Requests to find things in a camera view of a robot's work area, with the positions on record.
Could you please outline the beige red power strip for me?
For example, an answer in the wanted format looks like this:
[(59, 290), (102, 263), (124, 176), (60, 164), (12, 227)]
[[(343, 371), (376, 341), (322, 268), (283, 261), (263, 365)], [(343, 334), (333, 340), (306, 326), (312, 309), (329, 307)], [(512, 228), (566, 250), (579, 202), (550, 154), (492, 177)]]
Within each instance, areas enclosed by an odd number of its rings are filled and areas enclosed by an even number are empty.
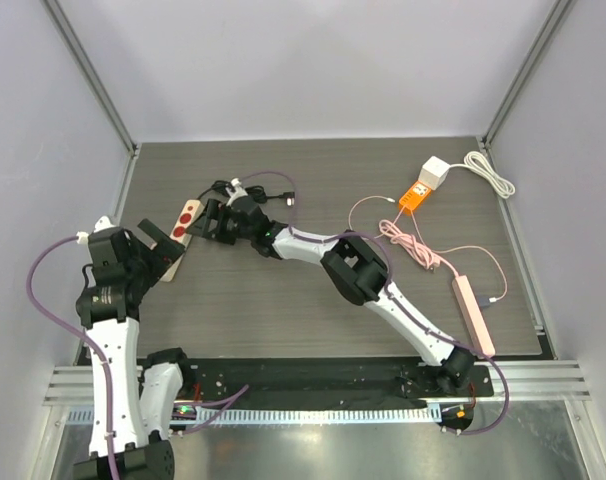
[[(175, 222), (170, 234), (170, 238), (177, 241), (185, 249), (187, 249), (192, 238), (192, 236), (187, 233), (187, 228), (196, 220), (203, 210), (204, 207), (200, 200), (187, 200)], [(182, 259), (183, 256), (172, 264), (168, 271), (161, 277), (161, 282), (169, 283), (174, 279)]]

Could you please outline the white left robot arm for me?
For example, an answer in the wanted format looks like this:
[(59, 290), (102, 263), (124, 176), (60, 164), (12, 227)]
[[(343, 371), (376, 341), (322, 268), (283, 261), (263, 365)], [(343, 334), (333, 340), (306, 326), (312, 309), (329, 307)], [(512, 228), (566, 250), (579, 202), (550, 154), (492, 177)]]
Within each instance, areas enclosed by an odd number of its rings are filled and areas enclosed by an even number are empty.
[(161, 350), (137, 359), (140, 305), (185, 248), (148, 219), (139, 229), (153, 241), (100, 218), (88, 236), (94, 283), (76, 310), (92, 351), (94, 420), (89, 458), (76, 479), (171, 479), (169, 429), (175, 400), (195, 387), (185, 352)]

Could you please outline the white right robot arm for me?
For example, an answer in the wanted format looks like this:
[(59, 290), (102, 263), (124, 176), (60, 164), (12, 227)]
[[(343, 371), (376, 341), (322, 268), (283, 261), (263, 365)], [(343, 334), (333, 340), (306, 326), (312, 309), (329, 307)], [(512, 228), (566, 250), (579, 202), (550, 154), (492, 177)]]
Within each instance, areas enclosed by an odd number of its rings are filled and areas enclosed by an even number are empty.
[(435, 369), (434, 383), (441, 393), (453, 396), (468, 387), (473, 353), (407, 299), (393, 281), (387, 260), (362, 235), (351, 230), (337, 235), (300, 231), (270, 219), (249, 196), (226, 203), (208, 200), (187, 232), (228, 245), (246, 240), (263, 257), (321, 267), (346, 301), (386, 320)]

